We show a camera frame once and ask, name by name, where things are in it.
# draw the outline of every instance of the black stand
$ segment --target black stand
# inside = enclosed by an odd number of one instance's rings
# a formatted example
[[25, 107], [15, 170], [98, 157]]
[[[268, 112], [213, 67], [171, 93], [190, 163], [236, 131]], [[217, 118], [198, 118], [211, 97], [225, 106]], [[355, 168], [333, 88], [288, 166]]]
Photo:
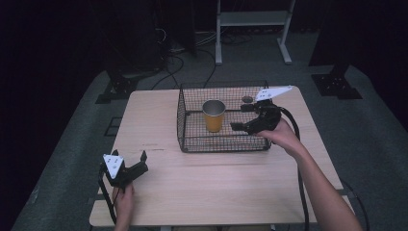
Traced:
[[337, 96], [339, 99], [362, 99], [344, 77], [348, 64], [335, 64], [329, 74], [313, 74], [312, 78], [322, 96]]
[[138, 86], [138, 81], [126, 79], [124, 82], [114, 83], [115, 85], [110, 81], [105, 91], [99, 94], [95, 104], [109, 104], [111, 100], [129, 99], [130, 94]]

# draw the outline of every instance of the table top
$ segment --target table top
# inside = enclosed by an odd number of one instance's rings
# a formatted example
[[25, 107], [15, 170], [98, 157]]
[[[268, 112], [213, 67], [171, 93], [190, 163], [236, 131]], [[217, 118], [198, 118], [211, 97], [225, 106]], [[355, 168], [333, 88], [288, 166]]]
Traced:
[[[179, 90], [135, 91], [113, 150], [129, 167], [147, 154], [149, 170], [134, 181], [132, 225], [234, 225], [301, 223], [297, 166], [277, 145], [240, 153], [183, 153], [177, 141]], [[343, 186], [297, 87], [273, 98], [293, 114], [303, 144], [336, 189]], [[108, 192], [112, 187], [106, 181]], [[316, 222], [307, 197], [310, 221]], [[113, 226], [105, 200], [96, 200], [93, 226]]]

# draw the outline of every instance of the cup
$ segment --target cup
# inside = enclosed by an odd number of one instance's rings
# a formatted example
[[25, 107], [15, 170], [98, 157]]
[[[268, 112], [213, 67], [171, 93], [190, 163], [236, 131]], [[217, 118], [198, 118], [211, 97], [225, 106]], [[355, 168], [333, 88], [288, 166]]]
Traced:
[[221, 130], [224, 112], [225, 104], [217, 99], [207, 100], [203, 104], [205, 124], [209, 132], [217, 133]]

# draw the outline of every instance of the wire cage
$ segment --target wire cage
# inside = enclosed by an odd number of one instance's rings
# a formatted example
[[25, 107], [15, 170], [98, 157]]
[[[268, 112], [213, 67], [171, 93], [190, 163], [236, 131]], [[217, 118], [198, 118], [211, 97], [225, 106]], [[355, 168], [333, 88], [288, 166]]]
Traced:
[[[241, 105], [254, 103], [256, 94], [267, 89], [267, 81], [212, 82], [183, 84], [180, 87], [177, 109], [177, 139], [187, 153], [261, 151], [270, 148], [265, 138], [249, 136], [244, 131], [233, 131], [230, 123], [246, 123], [255, 113], [243, 113]], [[226, 110], [221, 130], [207, 131], [202, 105], [209, 99], [222, 101]]]

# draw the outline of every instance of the gray carpet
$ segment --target gray carpet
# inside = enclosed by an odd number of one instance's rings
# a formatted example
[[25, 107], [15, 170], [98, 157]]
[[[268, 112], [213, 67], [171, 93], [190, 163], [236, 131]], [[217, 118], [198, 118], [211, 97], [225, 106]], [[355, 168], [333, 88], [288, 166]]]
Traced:
[[[311, 74], [327, 73], [331, 66], [309, 67], [318, 34], [288, 36], [293, 64], [285, 65], [276, 45], [277, 35], [253, 36], [236, 46], [223, 45], [223, 65], [210, 81], [267, 80], [270, 86], [298, 86], [319, 129], [339, 176], [358, 193], [367, 209], [370, 230], [408, 227], [408, 135], [373, 89], [370, 79], [355, 67], [345, 75], [363, 99], [339, 100], [320, 96]], [[214, 45], [199, 47], [214, 54]], [[206, 81], [213, 58], [197, 51], [178, 55], [184, 61], [174, 74], [177, 84]], [[168, 59], [170, 71], [181, 65]], [[167, 72], [143, 79], [138, 90], [150, 90]], [[122, 116], [126, 100], [95, 104], [109, 82], [105, 72], [95, 77], [67, 125], [32, 197], [13, 230], [112, 230], [90, 227], [89, 214], [98, 191], [97, 173], [102, 154], [111, 152], [115, 137], [104, 136], [115, 116]], [[166, 78], [155, 90], [176, 89]], [[350, 199], [364, 226], [356, 199]], [[278, 225], [278, 230], [302, 230], [302, 225]], [[132, 230], [157, 228], [132, 227]], [[319, 230], [312, 225], [312, 230]]]

